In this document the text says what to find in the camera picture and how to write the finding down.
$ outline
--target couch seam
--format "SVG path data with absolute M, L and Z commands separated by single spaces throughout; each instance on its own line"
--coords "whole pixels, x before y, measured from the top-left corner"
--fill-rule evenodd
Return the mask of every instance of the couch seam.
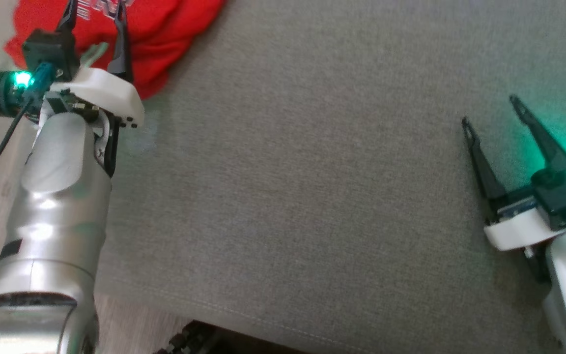
M 139 287 L 139 289 L 143 289 L 143 291 L 146 292 L 146 293 L 161 293 L 166 298 L 167 297 L 168 298 L 175 298 L 175 299 L 180 300 L 182 302 L 186 302 L 187 304 L 197 305 L 197 306 L 205 308 L 205 309 L 211 309 L 211 310 L 222 312 L 222 313 L 227 312 L 227 313 L 232 313 L 232 314 L 238 314 L 238 315 L 240 315 L 244 318 L 248 318 L 249 320 L 253 320 L 253 321 L 257 321 L 259 323 L 263 323 L 265 325 L 271 325 L 273 327 L 279 327 L 279 328 L 285 329 L 289 332 L 292 332 L 293 334 L 296 334 L 297 336 L 299 336 L 301 338 L 306 338 L 308 340 L 316 341 L 318 343 L 326 343 L 326 344 L 329 344 L 329 345 L 335 345 L 335 346 L 339 346 L 339 347 L 344 346 L 346 348 L 353 349 L 356 352 L 362 352 L 362 353 L 366 353 L 366 354 L 375 354 L 375 352 L 368 351 L 364 348 L 359 348 L 359 347 L 355 347 L 355 346 L 352 346 L 352 345 L 348 345 L 346 343 L 335 341 L 335 340 L 332 340 L 330 338 L 318 336 L 317 334 L 312 334 L 312 333 L 309 333 L 309 332 L 301 331 L 300 329 L 287 327 L 286 325 L 283 325 L 283 324 L 280 324 L 280 323 L 274 323 L 274 322 L 262 320 L 261 318 L 257 318 L 255 316 L 250 316 L 249 314 L 245 314 L 245 313 L 237 311 L 237 310 L 229 309 L 229 308 L 221 306 L 221 305 L 213 304 L 211 302 L 206 302 L 206 301 L 202 301 L 202 300 L 191 300 L 189 298 L 184 298 L 182 296 L 174 295 L 171 292 L 165 291 L 163 289 L 158 289 L 158 288 L 155 288 L 155 287 L 149 287 L 149 286 L 145 286 L 145 285 L 142 285 L 142 284 L 135 284 L 133 282 L 128 282 L 128 281 L 123 280 L 123 279 L 112 278 L 112 280 L 117 281 L 117 282 L 123 282 L 123 283 L 129 284 L 129 285 L 137 286 L 137 287 Z

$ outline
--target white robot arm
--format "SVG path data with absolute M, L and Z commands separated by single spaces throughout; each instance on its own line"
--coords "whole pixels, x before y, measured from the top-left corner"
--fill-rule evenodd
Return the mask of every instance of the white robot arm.
M 527 186 L 507 192 L 486 160 L 470 122 L 463 119 L 483 202 L 484 231 L 500 251 L 523 249 L 536 279 L 552 284 L 543 309 L 566 354 L 566 151 L 519 98 L 511 96 L 510 102 L 532 131 L 546 167 L 536 172 Z

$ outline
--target green led light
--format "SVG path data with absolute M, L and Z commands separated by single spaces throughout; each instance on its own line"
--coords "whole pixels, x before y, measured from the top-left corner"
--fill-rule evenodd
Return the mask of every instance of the green led light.
M 14 85 L 16 87 L 29 87 L 32 85 L 34 79 L 32 79 L 32 74 L 27 71 L 20 71 L 14 73 Z

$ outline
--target red shirt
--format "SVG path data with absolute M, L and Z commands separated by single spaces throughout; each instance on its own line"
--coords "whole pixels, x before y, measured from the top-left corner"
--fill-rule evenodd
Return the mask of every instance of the red shirt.
M 163 87 L 167 69 L 187 51 L 194 36 L 213 22 L 223 3 L 224 0 L 126 0 L 134 85 L 142 99 Z M 16 34 L 4 47 L 15 65 L 26 67 L 23 42 L 34 29 L 54 31 L 66 4 L 67 0 L 19 1 L 13 14 Z M 113 58 L 116 4 L 117 0 L 78 1 L 74 29 L 78 54 L 92 44 L 111 45 L 94 67 L 106 69 Z

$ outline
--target gray couch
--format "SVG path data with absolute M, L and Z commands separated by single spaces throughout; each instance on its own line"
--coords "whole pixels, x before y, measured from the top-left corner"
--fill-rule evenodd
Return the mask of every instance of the gray couch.
M 566 1 L 230 0 L 121 136 L 97 290 L 319 354 L 548 351 L 460 128 L 526 183 L 512 92 L 566 145 Z

